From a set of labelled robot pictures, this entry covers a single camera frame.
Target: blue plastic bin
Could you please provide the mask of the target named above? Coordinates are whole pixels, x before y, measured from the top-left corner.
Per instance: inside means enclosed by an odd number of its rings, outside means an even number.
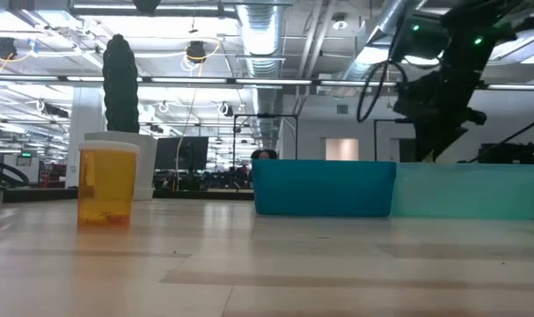
[[[260,215],[388,217],[396,174],[392,162],[255,160]]]
[[[533,219],[534,166],[398,164],[393,217]]]

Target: black metal frame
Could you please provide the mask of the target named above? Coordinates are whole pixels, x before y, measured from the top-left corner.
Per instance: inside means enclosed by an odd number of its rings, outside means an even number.
[[[295,135],[295,142],[296,142],[296,158],[298,159],[298,124],[299,124],[299,116],[297,114],[234,114],[233,115],[233,162],[232,165],[235,167],[235,148],[236,148],[236,141],[235,138],[238,133],[238,118],[257,118],[257,119],[276,119],[276,118],[294,118],[296,121],[296,135]]]

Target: white planter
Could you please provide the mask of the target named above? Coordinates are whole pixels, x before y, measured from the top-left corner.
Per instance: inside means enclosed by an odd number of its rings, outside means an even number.
[[[153,173],[155,172],[155,157],[157,154],[157,140],[152,136],[142,136],[128,132],[96,132],[85,133],[84,140],[115,141],[135,144],[140,147],[135,172],[134,200],[147,201],[153,198]]]

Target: orange plastic cup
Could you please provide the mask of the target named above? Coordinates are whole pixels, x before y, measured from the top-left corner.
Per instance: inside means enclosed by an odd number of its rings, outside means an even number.
[[[129,226],[139,146],[84,141],[79,150],[77,225]]]

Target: white column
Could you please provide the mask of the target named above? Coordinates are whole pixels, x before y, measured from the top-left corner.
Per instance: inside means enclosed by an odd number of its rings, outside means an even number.
[[[99,88],[80,88],[73,90],[71,108],[71,129],[69,130],[69,154],[65,187],[79,184],[79,144],[84,141],[85,133],[106,130],[104,101]]]

